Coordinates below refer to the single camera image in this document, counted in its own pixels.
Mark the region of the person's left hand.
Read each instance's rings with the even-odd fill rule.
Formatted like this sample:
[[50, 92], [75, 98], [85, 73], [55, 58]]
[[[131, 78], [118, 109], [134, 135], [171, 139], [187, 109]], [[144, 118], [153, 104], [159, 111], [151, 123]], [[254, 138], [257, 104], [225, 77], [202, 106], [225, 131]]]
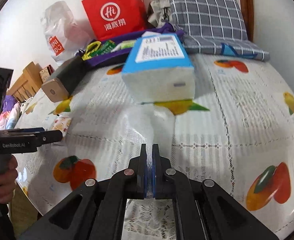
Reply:
[[18, 177], [17, 166], [17, 159], [12, 155], [7, 171], [0, 174], [0, 204], [8, 204], [14, 197]]

